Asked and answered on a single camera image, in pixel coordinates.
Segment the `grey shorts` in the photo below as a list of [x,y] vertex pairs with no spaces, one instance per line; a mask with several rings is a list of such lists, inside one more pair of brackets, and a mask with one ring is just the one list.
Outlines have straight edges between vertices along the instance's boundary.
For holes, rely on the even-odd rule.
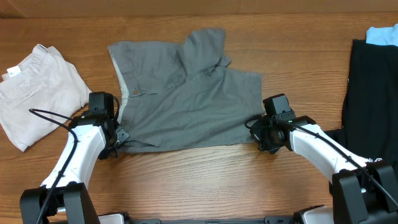
[[164,152],[251,142],[245,122],[263,114],[262,77],[229,67],[223,29],[180,43],[120,41],[108,47],[121,87],[122,152]]

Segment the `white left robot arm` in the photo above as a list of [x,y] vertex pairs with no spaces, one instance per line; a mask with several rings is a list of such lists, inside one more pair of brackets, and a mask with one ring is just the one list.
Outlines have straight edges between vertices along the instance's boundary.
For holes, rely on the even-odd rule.
[[98,215],[87,187],[98,159],[118,153],[129,134],[106,115],[79,116],[68,127],[68,141],[50,175],[20,199],[24,223],[48,223],[58,212],[65,223],[129,223],[126,212]]

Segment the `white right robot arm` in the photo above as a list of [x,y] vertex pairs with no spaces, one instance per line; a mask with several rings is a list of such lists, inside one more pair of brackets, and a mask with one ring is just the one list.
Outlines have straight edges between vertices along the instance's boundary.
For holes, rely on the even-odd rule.
[[397,223],[397,178],[390,164],[350,152],[307,116],[288,121],[256,116],[245,126],[259,150],[274,154],[285,146],[329,180],[332,207],[304,208],[289,223]]

